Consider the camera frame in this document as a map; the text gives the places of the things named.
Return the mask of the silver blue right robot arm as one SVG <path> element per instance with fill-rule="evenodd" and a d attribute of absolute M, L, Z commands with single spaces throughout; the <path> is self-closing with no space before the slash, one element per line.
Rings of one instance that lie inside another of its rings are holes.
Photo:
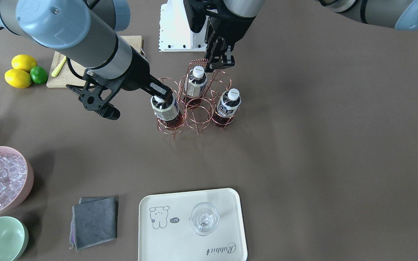
<path fill-rule="evenodd" d="M 143 89 L 155 114 L 176 109 L 173 91 L 151 76 L 149 63 L 117 32 L 128 27 L 126 0 L 0 0 L 0 26 L 53 49 L 86 68 L 83 87 L 67 85 L 86 110 L 116 120 L 111 99 L 120 91 Z"/>

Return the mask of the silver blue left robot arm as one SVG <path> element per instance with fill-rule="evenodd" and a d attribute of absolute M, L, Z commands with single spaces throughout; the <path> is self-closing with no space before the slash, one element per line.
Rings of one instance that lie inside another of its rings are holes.
<path fill-rule="evenodd" d="M 190 30 L 199 33 L 207 24 L 206 72 L 234 66 L 234 45 L 245 36 L 264 3 L 264 0 L 184 1 Z M 320 0 L 319 3 L 363 24 L 400 31 L 418 30 L 418 0 Z"/>

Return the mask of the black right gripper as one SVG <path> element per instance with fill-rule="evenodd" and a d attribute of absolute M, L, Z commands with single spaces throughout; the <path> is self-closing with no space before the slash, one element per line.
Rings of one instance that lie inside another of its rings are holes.
<path fill-rule="evenodd" d="M 149 63 L 140 54 L 134 54 L 131 64 L 126 72 L 115 79 L 105 79 L 89 70 L 85 70 L 83 86 L 67 84 L 66 87 L 73 91 L 83 107 L 88 111 L 95 111 L 99 116 L 117 120 L 120 111 L 110 102 L 120 90 L 134 91 L 139 88 L 153 96 L 151 103 L 157 102 L 157 96 L 164 103 L 171 104 L 174 101 L 173 91 L 150 74 Z"/>

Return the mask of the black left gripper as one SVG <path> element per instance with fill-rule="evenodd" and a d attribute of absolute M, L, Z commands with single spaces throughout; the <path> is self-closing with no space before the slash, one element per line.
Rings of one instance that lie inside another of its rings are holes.
<path fill-rule="evenodd" d="M 264 5 L 262 0 L 185 0 L 188 25 L 193 33 L 200 33 L 206 18 L 208 32 L 223 40 L 207 43 L 205 71 L 228 69 L 234 66 L 231 48 L 241 40 Z M 224 53 L 224 40 L 228 46 Z"/>

